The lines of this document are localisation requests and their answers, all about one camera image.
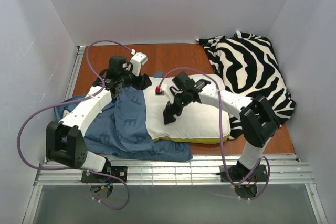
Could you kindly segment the white pillow with yellow edge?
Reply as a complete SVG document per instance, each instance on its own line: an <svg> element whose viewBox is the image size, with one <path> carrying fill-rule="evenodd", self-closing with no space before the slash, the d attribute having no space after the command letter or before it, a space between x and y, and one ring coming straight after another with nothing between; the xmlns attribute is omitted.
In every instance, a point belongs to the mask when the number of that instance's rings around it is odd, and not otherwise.
<svg viewBox="0 0 336 224"><path fill-rule="evenodd" d="M177 86L173 78L150 77L152 85L144 93L146 107L146 129L153 140L171 140L175 142L217 144L220 142L219 109L211 106L192 102L183 108L182 114L176 121L165 125L163 111L170 101L164 95L156 95L156 87L162 83L161 88Z"/></svg>

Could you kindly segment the blue letter print pillowcase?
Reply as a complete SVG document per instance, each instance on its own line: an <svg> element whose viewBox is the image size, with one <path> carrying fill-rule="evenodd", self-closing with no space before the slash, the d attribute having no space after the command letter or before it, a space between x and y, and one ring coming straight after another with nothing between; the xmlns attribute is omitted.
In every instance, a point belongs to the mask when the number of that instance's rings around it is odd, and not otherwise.
<svg viewBox="0 0 336 224"><path fill-rule="evenodd" d="M187 143L154 141L146 128L142 90L123 88L87 129L84 142L89 151L119 158L145 161L187 162L192 151Z"/></svg>

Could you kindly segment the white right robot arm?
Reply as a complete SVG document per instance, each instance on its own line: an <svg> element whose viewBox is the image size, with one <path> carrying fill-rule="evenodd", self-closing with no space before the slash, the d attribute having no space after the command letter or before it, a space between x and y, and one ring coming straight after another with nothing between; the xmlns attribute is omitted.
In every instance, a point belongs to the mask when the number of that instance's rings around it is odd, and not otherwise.
<svg viewBox="0 0 336 224"><path fill-rule="evenodd" d="M280 127L269 101L262 95L252 98L221 90L209 76L195 81L181 72L172 82L173 86L159 84L155 88L156 95L168 99L163 111L164 124L175 122L183 109L194 102L213 106L238 118L246 143L236 165L224 166L224 178L233 185L240 185L253 177L268 142Z"/></svg>

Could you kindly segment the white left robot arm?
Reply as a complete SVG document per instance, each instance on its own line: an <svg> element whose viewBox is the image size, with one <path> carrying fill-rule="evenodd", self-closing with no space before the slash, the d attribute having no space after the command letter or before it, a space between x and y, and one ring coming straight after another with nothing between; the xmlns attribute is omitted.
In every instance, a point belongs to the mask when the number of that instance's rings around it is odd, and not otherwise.
<svg viewBox="0 0 336 224"><path fill-rule="evenodd" d="M123 88L144 90L152 84L147 74L141 74L141 68L147 60L147 56L141 52L136 52L130 60L123 56L112 56L108 68L98 74L84 100L59 122L47 125L47 159L74 169L102 172L107 166L107 160L87 150L85 133L102 109Z"/></svg>

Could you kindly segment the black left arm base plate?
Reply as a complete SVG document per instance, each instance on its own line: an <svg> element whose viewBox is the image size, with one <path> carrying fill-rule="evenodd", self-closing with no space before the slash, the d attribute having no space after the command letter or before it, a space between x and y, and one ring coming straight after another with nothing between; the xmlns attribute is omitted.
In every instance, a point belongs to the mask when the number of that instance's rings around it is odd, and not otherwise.
<svg viewBox="0 0 336 224"><path fill-rule="evenodd" d="M105 170L102 171L102 173L112 175L124 182L127 181L127 175L128 175L128 167L127 166L111 166ZM119 183L118 180L115 180L114 178L94 174L92 172L82 172L81 175L81 182L82 183L109 183L116 181Z"/></svg>

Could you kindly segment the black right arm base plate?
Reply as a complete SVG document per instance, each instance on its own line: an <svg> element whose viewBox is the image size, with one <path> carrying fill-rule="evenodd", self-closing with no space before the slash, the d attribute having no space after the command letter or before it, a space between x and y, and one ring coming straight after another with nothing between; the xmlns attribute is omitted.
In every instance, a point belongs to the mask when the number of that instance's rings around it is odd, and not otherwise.
<svg viewBox="0 0 336 224"><path fill-rule="evenodd" d="M248 170L244 168L239 168L237 165L228 166L228 173L235 183L241 181L248 173ZM216 173L221 177L222 182L228 182L227 175L225 173L224 166L219 167L220 171ZM254 170L252 175L247 179L247 181L257 179L258 182L265 182L268 177L268 172L265 165L258 165L258 167Z"/></svg>

